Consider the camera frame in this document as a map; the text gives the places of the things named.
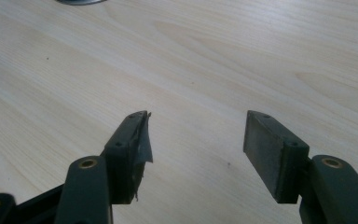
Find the table surface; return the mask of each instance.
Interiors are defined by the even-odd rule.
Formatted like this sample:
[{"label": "table surface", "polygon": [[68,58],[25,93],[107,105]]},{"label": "table surface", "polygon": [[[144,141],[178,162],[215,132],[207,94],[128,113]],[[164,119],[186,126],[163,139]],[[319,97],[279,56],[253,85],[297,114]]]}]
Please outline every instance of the table surface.
[{"label": "table surface", "polygon": [[17,203],[152,112],[115,223],[300,223],[242,152],[247,110],[358,172],[358,1],[0,1],[0,192]]}]

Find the wooden table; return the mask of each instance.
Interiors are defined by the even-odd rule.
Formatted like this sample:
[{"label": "wooden table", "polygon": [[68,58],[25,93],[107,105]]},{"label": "wooden table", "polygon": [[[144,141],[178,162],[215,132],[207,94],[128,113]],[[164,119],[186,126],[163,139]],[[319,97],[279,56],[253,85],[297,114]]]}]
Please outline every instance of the wooden table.
[{"label": "wooden table", "polygon": [[358,172],[358,1],[0,1],[0,192],[17,203],[152,112],[115,223],[300,223],[242,152],[247,110]]}]

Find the light wood surface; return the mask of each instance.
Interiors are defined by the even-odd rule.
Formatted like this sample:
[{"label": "light wood surface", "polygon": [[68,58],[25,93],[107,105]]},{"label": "light wood surface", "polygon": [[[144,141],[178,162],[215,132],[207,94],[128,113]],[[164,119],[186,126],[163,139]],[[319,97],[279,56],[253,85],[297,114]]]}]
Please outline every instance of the light wood surface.
[{"label": "light wood surface", "polygon": [[358,172],[358,1],[0,1],[0,192],[17,203],[152,112],[115,223],[300,223],[242,153],[247,110]]}]

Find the wood grain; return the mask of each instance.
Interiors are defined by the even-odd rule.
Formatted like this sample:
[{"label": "wood grain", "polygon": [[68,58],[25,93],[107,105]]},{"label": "wood grain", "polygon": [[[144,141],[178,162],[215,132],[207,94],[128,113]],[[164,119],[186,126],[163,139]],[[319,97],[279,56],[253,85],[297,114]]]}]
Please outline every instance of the wood grain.
[{"label": "wood grain", "polygon": [[246,111],[358,172],[358,1],[0,1],[0,192],[61,184],[144,109],[155,162],[116,223],[300,223],[242,153]]}]

